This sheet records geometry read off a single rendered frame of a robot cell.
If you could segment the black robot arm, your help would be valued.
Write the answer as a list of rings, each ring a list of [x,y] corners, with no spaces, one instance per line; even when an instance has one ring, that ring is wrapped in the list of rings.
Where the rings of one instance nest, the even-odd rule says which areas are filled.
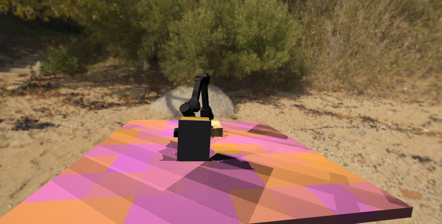
[[[198,112],[200,110],[199,97],[201,92],[202,108],[200,110],[200,117],[209,118],[209,121],[214,119],[208,99],[209,82],[210,76],[208,74],[199,74],[196,76],[191,99],[179,107],[179,110],[184,117],[195,117],[194,112]]]

